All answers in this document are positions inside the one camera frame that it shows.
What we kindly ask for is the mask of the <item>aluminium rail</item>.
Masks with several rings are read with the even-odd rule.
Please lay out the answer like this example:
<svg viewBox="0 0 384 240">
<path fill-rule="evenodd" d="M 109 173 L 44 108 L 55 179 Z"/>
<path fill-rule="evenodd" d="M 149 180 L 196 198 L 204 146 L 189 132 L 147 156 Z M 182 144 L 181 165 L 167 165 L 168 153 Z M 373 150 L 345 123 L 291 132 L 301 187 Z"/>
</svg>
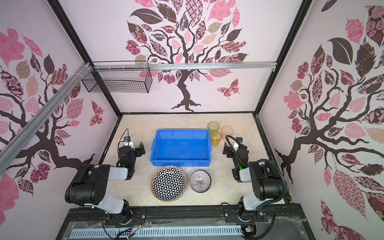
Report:
<svg viewBox="0 0 384 240">
<path fill-rule="evenodd" d="M 238 63 L 198 63 L 198 64 L 129 64 L 117 65 L 112 62 L 100 62 L 99 65 L 94 63 L 95 70 L 112 70 L 112 69 L 138 69 L 149 71 L 168 71 L 168 70 L 212 70 L 212 69 L 275 69 L 276 62 L 238 62 Z"/>
<path fill-rule="evenodd" d="M 39 112 L 21 129 L 20 133 L 8 143 L 1 152 L 1 173 L 12 163 L 23 147 L 38 132 L 43 123 L 51 116 L 56 107 L 69 95 L 75 86 L 92 70 L 89 63 L 83 63 L 69 77 L 64 85 L 53 95 L 51 99 L 39 110 Z"/>
</svg>

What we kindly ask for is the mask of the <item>floral pattern plate orange rim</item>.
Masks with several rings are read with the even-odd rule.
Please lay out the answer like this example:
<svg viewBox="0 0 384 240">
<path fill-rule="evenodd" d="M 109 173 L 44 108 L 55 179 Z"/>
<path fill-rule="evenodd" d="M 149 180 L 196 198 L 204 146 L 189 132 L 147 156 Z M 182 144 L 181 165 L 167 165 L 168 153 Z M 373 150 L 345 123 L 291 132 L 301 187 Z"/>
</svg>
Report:
<svg viewBox="0 0 384 240">
<path fill-rule="evenodd" d="M 156 199 L 162 202 L 173 202 L 184 194 L 187 184 L 188 179 L 182 169 L 166 166 L 153 175 L 151 191 Z"/>
</svg>

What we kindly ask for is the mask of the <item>aluminium rail back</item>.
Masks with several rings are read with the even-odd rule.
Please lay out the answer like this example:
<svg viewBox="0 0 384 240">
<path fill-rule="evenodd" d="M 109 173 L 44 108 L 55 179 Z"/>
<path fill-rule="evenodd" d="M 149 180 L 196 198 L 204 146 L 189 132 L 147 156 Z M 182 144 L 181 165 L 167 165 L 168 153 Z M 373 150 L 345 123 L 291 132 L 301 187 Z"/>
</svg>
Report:
<svg viewBox="0 0 384 240">
<path fill-rule="evenodd" d="M 238 62 L 238 63 L 198 63 L 198 64 L 129 64 L 117 65 L 112 62 L 100 62 L 99 65 L 94 63 L 95 70 L 112 70 L 112 69 L 138 69 L 149 71 L 168 71 L 168 70 L 212 70 L 212 69 L 275 69 L 276 62 Z"/>
</svg>

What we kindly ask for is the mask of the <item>blue plastic bin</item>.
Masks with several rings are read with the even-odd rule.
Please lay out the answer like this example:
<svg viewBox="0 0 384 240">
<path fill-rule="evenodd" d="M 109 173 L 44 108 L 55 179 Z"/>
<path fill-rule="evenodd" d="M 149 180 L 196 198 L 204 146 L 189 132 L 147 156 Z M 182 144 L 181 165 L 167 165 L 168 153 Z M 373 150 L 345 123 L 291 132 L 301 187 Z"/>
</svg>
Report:
<svg viewBox="0 0 384 240">
<path fill-rule="evenodd" d="M 208 130 L 157 130 L 150 162 L 156 167 L 208 167 L 212 142 Z"/>
</svg>

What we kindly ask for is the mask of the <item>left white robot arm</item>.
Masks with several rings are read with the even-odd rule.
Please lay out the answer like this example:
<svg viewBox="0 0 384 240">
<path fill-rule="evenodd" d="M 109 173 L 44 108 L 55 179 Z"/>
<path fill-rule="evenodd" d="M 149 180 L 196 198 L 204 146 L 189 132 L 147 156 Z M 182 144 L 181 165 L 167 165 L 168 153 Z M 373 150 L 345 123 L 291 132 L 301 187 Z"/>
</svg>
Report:
<svg viewBox="0 0 384 240">
<path fill-rule="evenodd" d="M 119 162 L 111 165 L 90 165 L 79 171 L 65 193 L 67 203 L 92 207 L 104 211 L 120 225 L 132 221 L 133 213 L 128 201 L 107 191 L 108 182 L 130 180 L 135 173 L 136 159 L 145 154 L 142 143 L 138 148 L 123 146 L 118 150 Z"/>
</svg>

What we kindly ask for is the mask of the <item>aluminium rail left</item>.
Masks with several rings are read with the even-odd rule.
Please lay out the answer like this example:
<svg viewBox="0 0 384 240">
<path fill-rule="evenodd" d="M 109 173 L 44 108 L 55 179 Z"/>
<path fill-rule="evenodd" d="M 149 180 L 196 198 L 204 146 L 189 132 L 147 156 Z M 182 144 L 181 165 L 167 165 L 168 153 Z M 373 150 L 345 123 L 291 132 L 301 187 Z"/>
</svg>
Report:
<svg viewBox="0 0 384 240">
<path fill-rule="evenodd" d="M 89 63 L 83 63 L 69 77 L 64 85 L 53 95 L 51 99 L 39 110 L 39 112 L 21 129 L 20 133 L 8 143 L 1 152 L 1 173 L 12 163 L 23 147 L 38 132 L 43 123 L 51 116 L 56 107 L 69 95 L 75 86 L 92 70 Z"/>
</svg>

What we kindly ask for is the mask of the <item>yellow transparent cup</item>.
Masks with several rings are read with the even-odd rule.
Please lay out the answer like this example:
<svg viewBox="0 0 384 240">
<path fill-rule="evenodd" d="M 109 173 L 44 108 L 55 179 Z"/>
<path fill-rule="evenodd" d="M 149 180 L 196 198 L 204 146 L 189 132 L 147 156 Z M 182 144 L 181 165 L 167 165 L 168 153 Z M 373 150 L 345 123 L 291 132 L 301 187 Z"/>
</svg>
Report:
<svg viewBox="0 0 384 240">
<path fill-rule="evenodd" d="M 222 139 L 222 134 L 219 131 L 210 132 L 212 146 L 218 146 Z"/>
</svg>

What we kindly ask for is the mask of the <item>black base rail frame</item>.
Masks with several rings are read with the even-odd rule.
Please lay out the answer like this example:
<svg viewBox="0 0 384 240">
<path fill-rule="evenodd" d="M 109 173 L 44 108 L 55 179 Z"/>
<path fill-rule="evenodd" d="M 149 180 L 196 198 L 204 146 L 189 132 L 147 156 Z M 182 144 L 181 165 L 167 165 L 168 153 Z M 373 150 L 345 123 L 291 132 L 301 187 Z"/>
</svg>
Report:
<svg viewBox="0 0 384 240">
<path fill-rule="evenodd" d="M 258 212 L 238 212 L 238 206 L 227 203 L 215 206 L 133 207 L 132 221 L 120 225 L 111 217 L 91 208 L 71 209 L 57 235 L 69 240 L 72 229 L 151 228 L 195 226 L 240 226 L 242 236 L 127 238 L 110 240 L 312 240 L 314 234 L 299 204 L 278 204 Z"/>
</svg>

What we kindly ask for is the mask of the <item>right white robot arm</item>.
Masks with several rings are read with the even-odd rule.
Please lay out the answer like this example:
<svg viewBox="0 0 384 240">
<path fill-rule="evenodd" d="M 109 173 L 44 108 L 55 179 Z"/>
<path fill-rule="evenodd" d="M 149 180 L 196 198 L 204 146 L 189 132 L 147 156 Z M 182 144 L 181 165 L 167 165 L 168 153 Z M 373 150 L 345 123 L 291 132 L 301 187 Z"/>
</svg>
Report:
<svg viewBox="0 0 384 240">
<path fill-rule="evenodd" d="M 288 193 L 287 182 L 277 164 L 268 159 L 249 161 L 246 146 L 228 146 L 227 158 L 234 163 L 232 174 L 239 183 L 251 183 L 252 191 L 238 202 L 238 212 L 259 211 L 264 206 L 283 200 Z"/>
</svg>

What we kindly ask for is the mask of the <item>pink transparent cup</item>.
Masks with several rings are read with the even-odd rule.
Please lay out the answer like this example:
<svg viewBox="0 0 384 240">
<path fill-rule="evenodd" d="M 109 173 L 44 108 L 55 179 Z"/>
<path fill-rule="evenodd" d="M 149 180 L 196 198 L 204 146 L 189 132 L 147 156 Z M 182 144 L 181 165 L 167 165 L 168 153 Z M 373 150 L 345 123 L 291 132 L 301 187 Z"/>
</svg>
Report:
<svg viewBox="0 0 384 240">
<path fill-rule="evenodd" d="M 230 135 L 232 136 L 234 133 L 234 130 L 232 127 L 229 127 L 229 126 L 223 126 L 221 128 L 221 134 L 222 134 L 222 139 L 225 141 L 226 140 L 226 136 L 227 135 Z"/>
</svg>

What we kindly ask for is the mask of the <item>green transparent cup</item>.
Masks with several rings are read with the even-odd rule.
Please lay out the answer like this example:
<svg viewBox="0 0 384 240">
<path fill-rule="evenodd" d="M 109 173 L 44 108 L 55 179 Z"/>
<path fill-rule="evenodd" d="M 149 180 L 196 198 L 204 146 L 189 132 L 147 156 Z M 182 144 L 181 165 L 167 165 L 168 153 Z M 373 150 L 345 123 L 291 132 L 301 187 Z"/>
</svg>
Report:
<svg viewBox="0 0 384 240">
<path fill-rule="evenodd" d="M 209 122 L 207 128 L 209 132 L 214 132 L 219 130 L 220 125 L 217 122 Z"/>
</svg>

